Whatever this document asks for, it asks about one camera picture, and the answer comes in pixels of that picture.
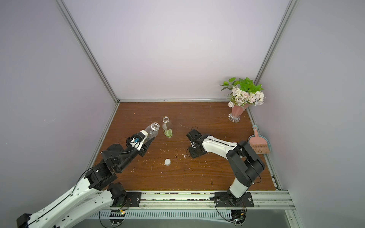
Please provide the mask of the blue label clear bottle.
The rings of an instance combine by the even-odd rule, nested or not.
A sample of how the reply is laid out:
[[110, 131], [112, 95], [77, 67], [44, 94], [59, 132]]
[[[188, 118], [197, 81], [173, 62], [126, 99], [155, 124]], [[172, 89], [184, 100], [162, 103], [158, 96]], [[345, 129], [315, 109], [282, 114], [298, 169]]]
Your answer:
[[154, 122], [151, 125], [149, 125], [145, 129], [145, 131], [148, 133], [147, 138], [148, 139], [152, 139], [152, 138], [156, 137], [158, 135], [158, 133], [159, 133], [159, 129], [160, 129], [160, 125], [157, 122]]

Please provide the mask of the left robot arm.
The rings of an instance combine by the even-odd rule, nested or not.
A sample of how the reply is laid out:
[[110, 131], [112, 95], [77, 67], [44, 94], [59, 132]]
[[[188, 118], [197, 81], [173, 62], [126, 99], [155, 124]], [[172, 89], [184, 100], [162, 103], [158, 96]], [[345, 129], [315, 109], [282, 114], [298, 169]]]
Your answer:
[[65, 194], [33, 214], [23, 214], [16, 220], [19, 228], [72, 228], [97, 211], [123, 207], [127, 193], [117, 174], [133, 161], [144, 156], [153, 142], [142, 130], [126, 141], [126, 146], [113, 144], [102, 151], [102, 160], [86, 170], [78, 182]]

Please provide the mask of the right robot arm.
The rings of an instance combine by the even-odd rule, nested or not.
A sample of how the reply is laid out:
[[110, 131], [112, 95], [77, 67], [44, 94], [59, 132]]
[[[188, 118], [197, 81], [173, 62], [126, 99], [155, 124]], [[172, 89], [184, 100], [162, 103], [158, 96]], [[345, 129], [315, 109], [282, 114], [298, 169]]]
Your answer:
[[229, 162], [235, 179], [228, 194], [234, 199], [241, 198], [266, 168], [262, 159], [246, 141], [227, 142], [212, 135], [202, 135], [195, 129], [187, 134], [187, 138], [191, 143], [188, 151], [192, 158], [213, 153]]

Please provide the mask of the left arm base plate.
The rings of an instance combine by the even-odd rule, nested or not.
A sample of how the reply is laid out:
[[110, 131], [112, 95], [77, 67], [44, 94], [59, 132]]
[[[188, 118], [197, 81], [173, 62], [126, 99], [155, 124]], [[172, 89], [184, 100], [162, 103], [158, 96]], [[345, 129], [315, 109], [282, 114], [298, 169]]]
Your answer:
[[118, 201], [113, 200], [111, 208], [138, 208], [140, 205], [142, 193], [141, 192], [127, 192], [121, 196]]

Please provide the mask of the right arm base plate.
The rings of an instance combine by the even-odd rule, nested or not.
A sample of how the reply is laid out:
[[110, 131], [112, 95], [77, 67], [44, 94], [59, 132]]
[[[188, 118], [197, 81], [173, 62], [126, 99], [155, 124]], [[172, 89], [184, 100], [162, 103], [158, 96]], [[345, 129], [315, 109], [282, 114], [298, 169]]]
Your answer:
[[241, 197], [236, 198], [227, 192], [215, 192], [214, 196], [210, 198], [215, 203], [217, 208], [227, 207], [246, 207], [253, 208], [254, 202], [250, 192], [245, 192]]

